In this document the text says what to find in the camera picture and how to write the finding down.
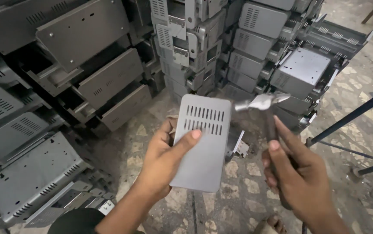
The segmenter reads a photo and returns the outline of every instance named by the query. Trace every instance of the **right hand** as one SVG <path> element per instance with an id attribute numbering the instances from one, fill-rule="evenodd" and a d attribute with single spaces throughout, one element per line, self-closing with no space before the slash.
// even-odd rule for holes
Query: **right hand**
<path id="1" fill-rule="evenodd" d="M 285 145 L 272 140 L 269 142 L 269 149 L 262 153 L 266 183 L 273 191 L 278 192 L 277 181 L 280 181 L 280 189 L 295 216 L 306 222 L 314 232 L 322 226 L 324 219 L 340 219 L 331 200 L 324 160 L 310 151 L 277 116 L 274 119 Z M 292 167 L 288 157 L 298 163 L 297 170 Z M 270 163 L 275 165 L 278 178 L 272 173 Z"/>

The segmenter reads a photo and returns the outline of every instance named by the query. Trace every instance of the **hand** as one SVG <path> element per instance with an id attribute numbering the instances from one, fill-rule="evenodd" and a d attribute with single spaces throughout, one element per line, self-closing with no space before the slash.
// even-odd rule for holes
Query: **hand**
<path id="1" fill-rule="evenodd" d="M 142 171 L 133 186 L 150 193 L 156 202 L 168 195 L 172 187 L 169 183 L 178 171 L 182 157 L 194 147 L 200 137 L 200 130 L 186 133 L 173 147 L 178 119 L 169 117 L 149 142 Z"/>
<path id="2" fill-rule="evenodd" d="M 274 119 L 278 134 L 285 145 L 282 146 L 278 141 L 272 140 L 269 142 L 269 149 L 262 153 L 268 186 L 278 192 L 279 179 L 280 189 L 293 208 L 293 213 L 298 219 L 306 222 L 313 233 L 326 233 L 332 226 L 339 228 L 330 233 L 348 233 L 332 203 L 323 159 L 310 151 L 277 116 L 274 116 Z M 288 157 L 292 157 L 298 163 L 297 170 L 292 167 Z M 273 175 L 270 163 L 275 165 L 278 178 Z"/>

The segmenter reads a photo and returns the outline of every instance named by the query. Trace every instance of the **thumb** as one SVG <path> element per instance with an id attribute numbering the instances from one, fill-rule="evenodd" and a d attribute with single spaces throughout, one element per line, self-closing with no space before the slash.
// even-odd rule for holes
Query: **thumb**
<path id="1" fill-rule="evenodd" d="M 169 151 L 174 159 L 181 159 L 189 150 L 194 147 L 201 138 L 201 130 L 193 130 L 186 133 Z"/>
<path id="2" fill-rule="evenodd" d="M 274 166 L 276 167 L 276 174 L 282 183 L 286 180 L 294 180 L 297 177 L 300 177 L 290 163 L 288 155 L 277 140 L 269 142 L 269 154 Z"/>

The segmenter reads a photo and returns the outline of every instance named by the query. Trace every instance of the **concrete floor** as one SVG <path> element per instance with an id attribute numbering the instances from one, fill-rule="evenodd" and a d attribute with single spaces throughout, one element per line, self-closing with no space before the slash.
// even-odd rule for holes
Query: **concrete floor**
<path id="1" fill-rule="evenodd" d="M 327 0 L 322 13 L 328 13 L 329 21 L 368 33 L 373 29 L 373 17 L 366 25 L 361 21 L 372 8 L 373 0 Z M 373 39 L 336 77 L 324 96 L 318 117 L 302 132 L 303 141 L 319 134 L 372 96 Z M 96 143 L 99 166 L 116 179 L 117 201 L 140 172 L 153 133 L 167 116 L 176 116 L 178 110 L 164 90 L 147 109 Z M 233 116 L 233 124 L 246 131 L 243 139 L 251 145 L 250 154 L 245 159 L 233 158 L 225 165 L 220 191 L 210 194 L 173 188 L 168 197 L 152 208 L 143 223 L 148 234 L 194 233 L 193 203 L 199 234 L 252 233 L 260 220 L 273 213 L 280 215 L 288 233 L 301 232 L 302 222 L 280 206 L 278 196 L 264 182 L 261 152 L 266 143 L 257 117 L 257 113 Z M 324 141 L 373 155 L 373 109 Z M 350 165 L 368 167 L 373 165 L 373 160 L 320 144 L 312 150 L 326 162 L 335 206 L 352 233 L 373 233 L 373 173 L 357 184 L 346 177 Z M 44 232 L 12 230 L 12 234 Z"/>

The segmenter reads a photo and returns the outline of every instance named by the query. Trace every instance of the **hammer handle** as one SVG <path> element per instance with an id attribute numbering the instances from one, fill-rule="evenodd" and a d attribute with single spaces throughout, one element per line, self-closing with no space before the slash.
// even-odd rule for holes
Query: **hammer handle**
<path id="1" fill-rule="evenodd" d="M 267 143 L 269 143 L 271 140 L 277 140 L 279 141 L 279 135 L 277 134 L 277 128 L 276 128 L 276 123 L 275 119 L 273 118 L 273 110 L 272 107 L 269 109 L 263 111 L 265 115 L 265 120 L 266 120 L 266 139 Z M 270 169 L 272 170 L 273 175 L 279 179 L 277 176 L 277 171 L 275 165 L 270 163 Z M 286 201 L 285 196 L 282 193 L 282 190 L 280 189 L 280 181 L 277 181 L 277 188 L 279 189 L 279 198 L 280 198 L 280 203 L 282 206 L 287 209 L 287 210 L 292 210 L 292 207 L 289 205 L 289 203 Z"/>

